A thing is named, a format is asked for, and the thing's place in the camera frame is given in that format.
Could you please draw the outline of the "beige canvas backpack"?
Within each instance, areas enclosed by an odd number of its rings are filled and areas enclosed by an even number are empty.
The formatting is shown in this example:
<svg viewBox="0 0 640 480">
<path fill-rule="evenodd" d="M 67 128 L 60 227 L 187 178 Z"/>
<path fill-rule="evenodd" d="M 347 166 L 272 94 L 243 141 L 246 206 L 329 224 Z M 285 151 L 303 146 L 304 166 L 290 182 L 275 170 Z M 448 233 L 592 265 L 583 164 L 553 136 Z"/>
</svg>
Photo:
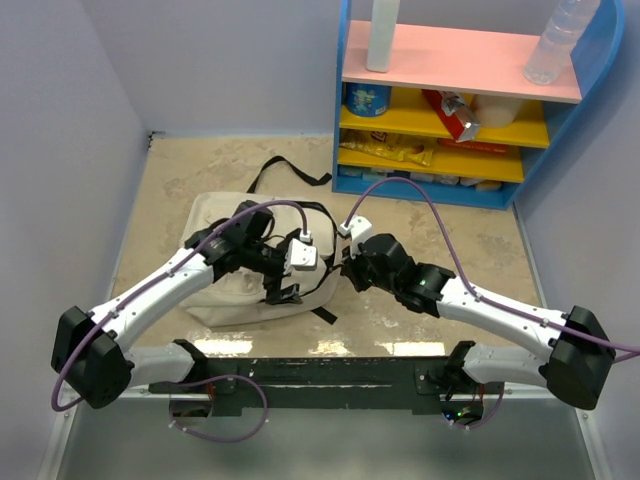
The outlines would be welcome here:
<svg viewBox="0 0 640 480">
<path fill-rule="evenodd" d="M 258 184 L 252 182 L 243 192 L 207 192 L 196 197 L 191 206 L 182 241 L 196 246 L 213 229 L 247 208 L 264 204 L 235 222 L 220 237 L 204 248 L 203 253 L 214 260 L 214 282 L 181 301 L 181 310 L 208 328 L 242 325 L 275 320 L 304 312 L 312 312 L 329 324 L 335 315 L 325 306 L 339 283 L 342 240 L 329 210 L 320 202 L 298 199 L 299 210 L 275 205 L 273 197 L 260 195 Z M 300 285 L 299 305 L 268 305 L 264 302 L 261 250 L 264 245 L 275 247 L 281 240 L 299 239 L 302 227 L 309 226 L 313 245 L 318 251 L 317 268 L 313 271 L 293 271 L 283 279 L 282 286 Z"/>
</svg>

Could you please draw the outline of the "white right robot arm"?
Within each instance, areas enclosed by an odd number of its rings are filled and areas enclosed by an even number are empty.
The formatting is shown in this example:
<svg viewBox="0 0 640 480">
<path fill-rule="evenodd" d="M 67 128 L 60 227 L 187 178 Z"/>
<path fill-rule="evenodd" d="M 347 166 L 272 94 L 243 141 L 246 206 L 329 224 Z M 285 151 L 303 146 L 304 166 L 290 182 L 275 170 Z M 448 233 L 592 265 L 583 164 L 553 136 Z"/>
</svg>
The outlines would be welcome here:
<svg viewBox="0 0 640 480">
<path fill-rule="evenodd" d="M 541 387 L 582 410 L 597 406 L 616 354 L 596 316 L 534 307 L 496 295 L 446 268 L 415 261 L 391 234 L 376 234 L 342 251 L 342 275 L 358 292 L 391 294 L 407 310 L 466 323 L 503 339 L 495 347 L 461 341 L 429 374 L 448 393 L 476 385 L 517 383 Z"/>
</svg>

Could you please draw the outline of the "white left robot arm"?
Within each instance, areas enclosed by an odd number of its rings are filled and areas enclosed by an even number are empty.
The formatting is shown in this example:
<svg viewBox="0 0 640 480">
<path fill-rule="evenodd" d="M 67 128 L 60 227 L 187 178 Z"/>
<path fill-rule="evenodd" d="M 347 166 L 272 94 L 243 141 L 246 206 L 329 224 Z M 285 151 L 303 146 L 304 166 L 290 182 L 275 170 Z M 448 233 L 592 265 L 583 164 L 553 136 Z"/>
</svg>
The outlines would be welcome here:
<svg viewBox="0 0 640 480">
<path fill-rule="evenodd" d="M 207 368 L 177 343 L 161 351 L 158 365 L 131 359 L 141 334 L 189 296 L 241 268 L 262 275 L 265 304 L 298 304 L 299 286 L 282 281 L 292 270 L 316 263 L 308 218 L 299 203 L 243 203 L 231 217 L 193 233 L 130 290 L 89 311 L 74 306 L 61 315 L 51 358 L 58 375 L 51 408 L 64 412 L 82 401 L 103 408 L 128 387 L 151 382 L 154 373 L 185 392 L 200 390 Z"/>
</svg>

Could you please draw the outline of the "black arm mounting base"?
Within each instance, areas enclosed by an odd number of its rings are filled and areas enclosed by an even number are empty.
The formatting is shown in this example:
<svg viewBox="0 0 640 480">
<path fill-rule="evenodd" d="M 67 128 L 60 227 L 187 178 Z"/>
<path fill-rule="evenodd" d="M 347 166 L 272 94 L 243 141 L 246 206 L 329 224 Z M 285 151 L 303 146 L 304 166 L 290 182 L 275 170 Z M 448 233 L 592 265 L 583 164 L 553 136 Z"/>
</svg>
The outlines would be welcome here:
<svg viewBox="0 0 640 480">
<path fill-rule="evenodd" d="M 461 408 L 469 397 L 497 394 L 496 382 L 484 387 L 447 368 L 436 357 L 210 358 L 179 384 L 152 384 L 153 394 L 213 394 L 215 416 L 238 416 L 260 408 L 254 388 L 262 389 L 271 409 L 405 410 L 438 415 Z"/>
</svg>

